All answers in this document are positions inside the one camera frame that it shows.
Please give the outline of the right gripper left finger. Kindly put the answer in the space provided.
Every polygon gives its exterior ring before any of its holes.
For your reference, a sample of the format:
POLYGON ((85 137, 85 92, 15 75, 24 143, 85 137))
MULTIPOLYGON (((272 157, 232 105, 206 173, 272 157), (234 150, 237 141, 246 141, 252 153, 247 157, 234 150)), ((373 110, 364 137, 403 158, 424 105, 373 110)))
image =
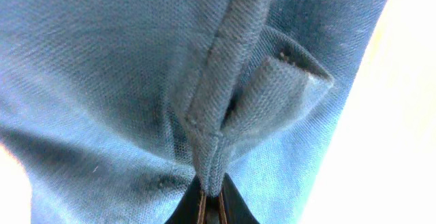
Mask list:
POLYGON ((205 211, 206 194, 195 176, 165 224, 205 224, 205 211))

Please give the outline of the blue polo shirt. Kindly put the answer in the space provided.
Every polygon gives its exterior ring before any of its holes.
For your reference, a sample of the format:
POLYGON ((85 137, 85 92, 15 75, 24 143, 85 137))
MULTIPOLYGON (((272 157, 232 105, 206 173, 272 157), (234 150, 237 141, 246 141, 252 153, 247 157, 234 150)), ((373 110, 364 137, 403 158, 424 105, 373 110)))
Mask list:
POLYGON ((296 223, 387 0, 1 0, 32 223, 164 223, 229 176, 296 223))

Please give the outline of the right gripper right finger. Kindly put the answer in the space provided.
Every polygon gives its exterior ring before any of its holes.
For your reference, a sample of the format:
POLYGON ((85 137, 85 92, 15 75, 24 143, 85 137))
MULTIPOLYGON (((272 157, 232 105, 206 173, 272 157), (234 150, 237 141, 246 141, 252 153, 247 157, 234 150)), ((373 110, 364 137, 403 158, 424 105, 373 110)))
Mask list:
POLYGON ((260 224, 251 213, 229 174, 224 175, 218 196, 220 224, 260 224))

